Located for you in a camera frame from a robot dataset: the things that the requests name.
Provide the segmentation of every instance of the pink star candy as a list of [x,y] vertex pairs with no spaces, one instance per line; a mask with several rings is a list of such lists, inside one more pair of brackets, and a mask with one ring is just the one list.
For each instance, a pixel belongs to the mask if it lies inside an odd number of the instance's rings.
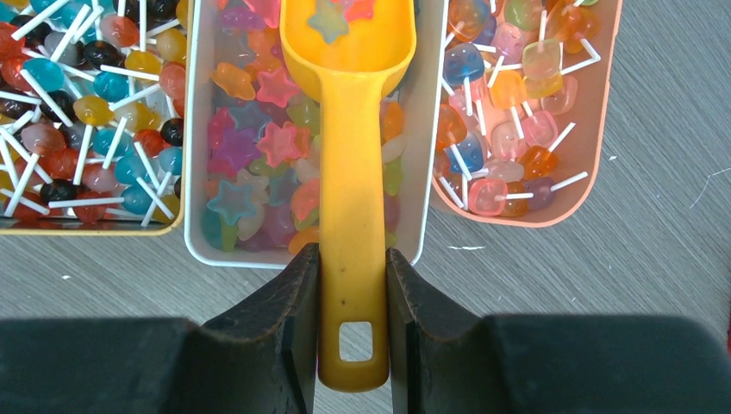
[[299,93],[299,87],[290,79],[283,67],[272,73],[261,71],[256,75],[256,79],[259,81],[256,98],[261,102],[271,102],[279,108],[287,106],[290,98]]
[[244,0],[254,13],[264,19],[264,23],[270,28],[279,27],[279,3],[280,0]]
[[266,125],[264,137],[256,144],[262,153],[266,154],[266,163],[269,166],[278,166],[284,160],[297,159],[302,154],[295,145],[297,127],[280,128],[276,123]]

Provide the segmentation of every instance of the gray floor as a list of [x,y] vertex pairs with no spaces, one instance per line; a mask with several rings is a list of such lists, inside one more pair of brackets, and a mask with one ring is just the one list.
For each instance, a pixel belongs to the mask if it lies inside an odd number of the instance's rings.
[[[685,315],[720,342],[731,295],[731,171],[708,176],[731,167],[731,2],[624,3],[603,163],[586,204],[543,230],[432,212],[417,268],[478,313]],[[484,248],[449,248],[463,246]],[[274,275],[199,264],[182,230],[135,240],[4,237],[0,257],[2,318],[202,322]],[[317,389],[317,412],[389,410],[387,386],[360,395]]]

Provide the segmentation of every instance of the plastic scoop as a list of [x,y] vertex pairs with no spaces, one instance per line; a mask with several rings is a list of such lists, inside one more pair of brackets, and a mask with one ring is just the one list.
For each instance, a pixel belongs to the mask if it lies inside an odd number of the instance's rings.
[[[279,30],[292,78],[322,105],[318,371],[330,388],[362,392],[389,373],[378,111],[414,56],[414,2],[377,1],[371,20],[350,22],[330,44],[308,25],[316,3],[282,0]],[[341,325],[363,322],[371,359],[342,360]]]

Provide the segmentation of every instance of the lollipop stick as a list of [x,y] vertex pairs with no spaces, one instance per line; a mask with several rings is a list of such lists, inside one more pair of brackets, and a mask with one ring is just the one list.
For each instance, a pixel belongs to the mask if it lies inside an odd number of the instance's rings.
[[[31,156],[30,154],[28,154],[28,150],[25,149],[25,147],[20,142],[18,142],[18,140],[13,135],[11,135],[7,129],[0,128],[0,135],[2,135],[4,140],[8,142],[17,153],[21,155],[25,162],[30,163]],[[43,168],[41,168],[41,166],[36,164],[36,166],[34,167],[34,171],[36,174],[38,174],[39,177],[41,177],[44,183],[51,184],[53,182],[51,176],[49,176],[48,173]]]
[[457,204],[457,207],[460,207],[461,209],[465,208],[465,204],[462,203],[462,200],[457,197],[457,193],[454,192],[454,189],[451,185],[449,185],[449,181],[445,179],[444,177],[439,177],[439,182],[441,183],[441,186],[444,188],[444,191],[447,192],[447,195],[452,199],[452,201]]
[[164,32],[168,29],[175,28],[177,26],[180,26],[180,20],[178,20],[178,19],[170,20],[169,22],[167,22],[165,24],[160,24],[157,28],[154,28],[154,29],[150,30],[149,32],[147,32],[147,37],[155,37],[155,36],[159,35],[160,33]]
[[137,150],[137,154],[142,160],[142,165],[145,166],[145,171],[147,171],[147,175],[150,176],[150,181],[153,183],[155,190],[157,190],[160,187],[158,174],[155,173],[152,164],[150,164],[150,159],[147,157],[147,154],[145,154],[145,148],[143,148],[142,144],[137,141],[134,143],[134,149]]
[[454,96],[454,89],[452,89],[452,86],[450,86],[444,78],[441,79],[441,87],[444,88],[445,91],[447,91],[447,95],[450,97]]
[[478,99],[475,104],[478,106],[478,121],[480,124],[480,134],[483,136],[487,135],[487,124],[484,123],[484,108],[482,106],[482,99]]
[[109,166],[112,164],[112,159],[115,156],[117,147],[119,147],[119,142],[122,140],[122,134],[124,134],[124,128],[127,126],[127,122],[129,122],[129,119],[126,116],[123,116],[119,121],[119,124],[116,126],[114,137],[109,145],[109,151],[107,151],[107,154],[104,157],[104,163],[102,164],[102,168],[105,170],[109,169]]
[[92,11],[91,14],[88,17],[86,17],[86,20],[84,21],[84,23],[82,23],[81,26],[78,27],[78,30],[76,31],[76,33],[73,35],[73,37],[71,39],[72,42],[76,43],[77,41],[80,41],[84,37],[84,35],[86,35],[86,31],[89,30],[91,25],[93,25],[94,22],[97,21],[99,16],[101,16],[102,13],[104,12],[104,9],[102,9],[99,6],[93,6],[93,7],[94,7],[94,11]]
[[580,181],[582,179],[585,179],[587,177],[589,177],[589,174],[586,171],[581,172],[579,174],[576,174],[576,175],[574,175],[573,177],[571,177],[569,179],[565,179],[565,180],[561,181],[560,183],[551,185],[551,192],[560,190],[560,189],[562,189],[562,188],[564,188],[564,187],[566,187],[568,185],[571,185],[571,184],[573,184],[573,183],[575,183],[577,181]]
[[78,150],[76,172],[73,174],[74,185],[81,184],[81,177],[84,174],[84,166],[86,165],[86,155],[89,153],[89,144],[91,144],[92,132],[94,132],[94,127],[86,125],[86,129],[84,129],[84,137],[81,140],[81,148]]
[[528,104],[528,101],[523,101],[523,110],[526,111],[526,116],[528,118],[533,117],[533,110],[530,109],[530,105]]
[[151,73],[130,71],[129,69],[122,69],[120,67],[114,67],[109,65],[99,66],[103,72],[112,72],[119,75],[131,76],[133,78],[152,80],[153,82],[159,82],[159,75],[153,75]]
[[48,92],[46,92],[41,87],[41,85],[38,83],[38,81],[35,80],[35,78],[30,73],[28,73],[27,70],[22,69],[21,76],[23,76],[23,78],[26,80],[26,82],[28,82],[28,85],[30,85],[30,87],[33,88],[35,93],[37,93],[38,96],[41,97],[41,99],[43,99],[43,102],[45,102],[46,105],[48,105],[48,107],[51,108],[53,113],[56,114],[56,116],[61,120],[61,122],[64,125],[66,125],[67,127],[71,127],[73,125],[72,120],[69,119],[69,117],[66,115],[66,113],[56,103],[56,101],[54,101],[53,98],[50,95],[48,95]]
[[518,138],[524,139],[525,134],[523,133],[523,126],[521,125],[521,118],[518,116],[518,109],[515,106],[511,106],[510,114],[513,116],[513,123],[515,124],[515,130],[518,131]]
[[13,183],[13,188],[18,188],[18,173],[16,171],[16,166],[15,163],[13,163],[13,157],[10,156],[8,142],[3,138],[0,138],[0,155],[3,156],[3,163],[7,167],[10,182]]
[[144,179],[142,179],[142,177],[137,177],[137,184],[139,184],[140,187],[142,187],[142,190],[144,190],[147,193],[147,195],[150,196],[150,198],[153,200],[153,202],[158,205],[158,208],[160,208],[160,211],[162,211],[162,214],[164,214],[167,218],[175,217],[175,215],[172,214],[172,211],[170,211],[170,209],[167,208],[165,203],[163,203],[162,200],[160,200],[160,198],[157,196],[157,194],[155,194],[155,191],[153,191],[153,189],[150,188],[149,185],[147,185],[147,183],[145,182]]
[[23,191],[25,190],[26,185],[28,185],[28,182],[30,181],[30,176],[31,174],[33,174],[33,169],[35,165],[38,164],[38,160],[40,158],[41,156],[38,154],[33,154],[30,156],[30,161],[28,161],[28,165],[25,167],[25,170],[23,170],[23,174],[18,180],[18,186],[16,187],[16,190],[13,191],[13,195],[8,202],[8,208],[5,209],[6,217],[12,217],[13,213],[16,212],[16,207],[21,201]]
[[581,42],[581,45],[586,50],[586,52],[590,55],[590,57],[587,60],[583,60],[581,62],[578,62],[574,66],[569,66],[566,69],[562,70],[561,75],[566,75],[571,72],[575,72],[575,71],[577,71],[579,69],[583,69],[589,65],[594,65],[595,63],[602,60],[602,56],[599,55],[597,50],[591,45],[591,43],[589,43],[589,41],[587,41],[586,39],[582,39],[580,42]]
[[556,150],[556,148],[560,145],[560,143],[569,135],[569,133],[573,130],[573,127],[576,126],[575,122],[569,123],[566,128],[561,132],[558,138],[556,138],[556,141],[551,144],[551,147],[548,148],[548,152],[553,152]]
[[3,99],[9,99],[11,101],[23,102],[25,104],[40,105],[41,101],[37,97],[29,97],[28,95],[20,95],[17,93],[11,93],[6,91],[0,91],[0,97]]
[[68,30],[66,30],[64,37],[61,38],[59,45],[56,46],[56,50],[53,51],[53,54],[49,58],[52,62],[57,62],[60,59],[61,54],[63,54],[66,50],[68,44],[71,43],[72,37],[76,34],[76,32],[78,32],[78,28],[82,25],[82,23],[84,23],[84,19],[90,11],[91,7],[87,4],[83,5],[81,10],[78,11],[76,18],[73,19],[73,23],[71,23],[71,26],[69,26]]
[[[162,178],[162,183],[160,183],[160,187],[158,188],[157,194],[158,197],[162,196],[162,194],[167,189],[167,183],[170,182],[170,178],[172,177],[172,172],[166,172],[165,177]],[[145,217],[142,218],[142,227],[147,227],[147,225],[150,223],[150,220],[153,218],[153,213],[155,212],[155,208],[157,206],[152,203],[150,204],[150,208],[147,209],[147,213],[145,214]]]
[[[0,188],[0,193],[2,193],[5,197],[13,197],[13,192],[9,191],[5,188]],[[29,209],[38,211],[43,216],[48,216],[51,214],[51,211],[47,209],[46,207],[43,207],[42,205],[36,203],[35,201],[28,200],[27,198],[21,196],[20,197],[20,204],[23,204],[24,206],[28,207]]]
[[465,101],[466,101],[466,104],[467,104],[467,108],[466,108],[467,109],[467,116],[472,116],[473,115],[473,112],[472,112],[472,88],[470,87],[470,79],[469,78],[465,78],[465,82],[464,82],[463,85],[465,87]]
[[495,80],[497,79],[497,74],[500,73],[500,70],[503,67],[504,61],[505,61],[505,56],[500,56],[499,58],[497,58],[497,63],[495,64],[495,69],[492,70],[492,74],[490,75],[490,80],[487,81],[488,88],[491,88],[495,84]]
[[14,41],[19,41],[23,36],[30,33],[31,30],[33,30],[34,28],[37,28],[39,24],[43,23],[53,13],[59,11],[60,8],[66,6],[66,4],[70,1],[71,0],[57,0],[56,2],[51,3],[41,13],[35,15],[34,18],[30,19],[27,23],[19,27],[19,29],[13,32],[10,37],[13,38]]
[[454,30],[450,30],[449,34],[447,34],[447,38],[444,39],[444,47],[447,47],[449,43],[454,39],[454,32],[458,30],[462,30],[462,28],[465,26],[464,22],[458,22],[456,26],[454,26]]
[[144,98],[144,97],[146,97],[148,95],[154,94],[155,92],[159,91],[159,89],[160,89],[160,85],[159,84],[155,84],[155,85],[149,86],[149,87],[143,89],[142,91],[139,91],[139,92],[135,93],[134,95],[131,95],[129,97],[125,97],[124,99],[121,99],[121,100],[119,100],[119,101],[117,101],[115,103],[110,104],[109,105],[109,110],[111,110],[111,111],[118,110],[118,109],[120,109],[122,106],[124,106],[126,104],[131,104],[134,101],[139,101],[140,99],[142,99],[142,98]]
[[147,50],[147,0],[140,0],[140,50]]
[[457,165],[459,165],[459,169],[467,177],[468,181],[472,181],[472,174],[470,173],[470,170],[467,168],[467,164],[465,164],[465,159],[462,158],[462,154],[459,153],[459,148],[457,148],[456,145],[452,144],[449,146],[449,149],[452,150],[452,154],[454,154],[454,158],[457,160]]
[[[102,9],[102,12],[104,12],[104,8],[99,5],[99,0],[91,0],[91,7],[96,9]],[[97,32],[97,40],[103,41],[104,35],[102,34],[102,29],[100,27],[100,24],[102,23],[101,15],[97,16],[96,19],[94,19],[94,30]]]
[[106,198],[84,198],[80,200],[52,201],[48,207],[52,209],[67,209],[71,207],[86,207],[89,205],[119,204],[124,202],[124,197]]
[[465,207],[463,207],[464,210],[470,209],[470,198],[467,192],[467,177],[464,175],[462,176],[462,204],[465,205]]

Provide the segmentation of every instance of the orange star candy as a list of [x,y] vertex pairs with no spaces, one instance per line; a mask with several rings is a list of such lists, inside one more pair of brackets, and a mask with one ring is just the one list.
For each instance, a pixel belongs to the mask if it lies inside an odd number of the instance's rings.
[[230,63],[219,63],[211,78],[230,97],[245,101],[251,101],[256,97],[256,91],[251,85],[251,75]]

